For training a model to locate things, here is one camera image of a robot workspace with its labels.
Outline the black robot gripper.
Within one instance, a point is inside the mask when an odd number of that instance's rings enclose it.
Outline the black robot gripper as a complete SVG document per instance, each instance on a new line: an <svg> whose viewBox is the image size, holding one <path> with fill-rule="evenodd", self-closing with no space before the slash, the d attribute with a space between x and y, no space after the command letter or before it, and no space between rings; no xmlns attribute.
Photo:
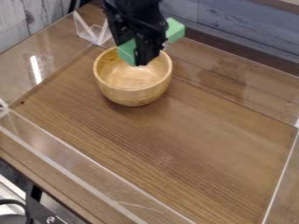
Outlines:
<svg viewBox="0 0 299 224"><path fill-rule="evenodd" d="M162 0L103 0L109 27L117 45L135 39L135 65L146 66L161 54L169 24Z"/></svg>

